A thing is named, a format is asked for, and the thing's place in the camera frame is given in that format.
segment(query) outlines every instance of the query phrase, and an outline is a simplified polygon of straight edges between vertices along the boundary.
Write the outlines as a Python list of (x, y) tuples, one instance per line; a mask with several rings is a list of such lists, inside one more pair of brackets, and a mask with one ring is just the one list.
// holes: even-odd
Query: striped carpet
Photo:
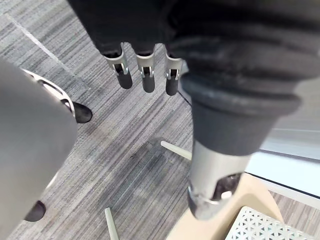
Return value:
[[(23, 221), (10, 240), (109, 239), (106, 207), (121, 239), (162, 240), (186, 210), (189, 163), (161, 148), (160, 141), (191, 150), (191, 108), (179, 94), (165, 93), (161, 45), (155, 51), (153, 93), (143, 91), (134, 53), (129, 44), (124, 48), (133, 79), (129, 90), (120, 88), (64, 0), (0, 2), (0, 57), (56, 83), (94, 114), (78, 126), (72, 152), (41, 197), (45, 217)], [(286, 221), (305, 214), (283, 209)], [(308, 217), (319, 221), (319, 211), (309, 209)], [(320, 237), (318, 226), (292, 223)]]

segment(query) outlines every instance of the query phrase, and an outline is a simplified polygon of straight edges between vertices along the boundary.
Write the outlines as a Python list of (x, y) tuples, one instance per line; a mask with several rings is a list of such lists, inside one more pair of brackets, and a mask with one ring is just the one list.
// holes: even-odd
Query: white perforated panel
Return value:
[(291, 226), (244, 206), (226, 240), (315, 240)]

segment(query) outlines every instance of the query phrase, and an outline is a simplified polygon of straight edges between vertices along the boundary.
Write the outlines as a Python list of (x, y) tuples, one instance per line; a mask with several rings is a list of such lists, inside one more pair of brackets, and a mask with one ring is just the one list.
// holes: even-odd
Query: gray carpet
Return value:
[[(10, 240), (109, 239), (106, 207), (112, 208), (120, 239), (162, 240), (186, 210), (189, 163), (160, 141), (191, 150), (191, 108), (179, 94), (165, 93), (162, 46), (155, 51), (153, 93), (143, 91), (130, 45), (125, 52), (133, 79), (129, 90), (120, 88), (64, 0), (0, 2), (0, 57), (53, 81), (94, 114), (78, 126), (72, 152), (41, 196), (45, 217), (23, 221)], [(282, 210), (289, 221), (293, 209)], [(319, 216), (315, 209), (308, 213)], [(317, 227), (298, 227), (319, 234)]]

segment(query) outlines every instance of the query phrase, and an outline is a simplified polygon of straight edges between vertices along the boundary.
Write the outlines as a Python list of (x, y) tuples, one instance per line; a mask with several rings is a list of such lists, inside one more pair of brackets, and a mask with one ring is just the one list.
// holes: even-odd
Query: metal grate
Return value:
[(226, 240), (315, 240), (248, 206), (242, 207)]

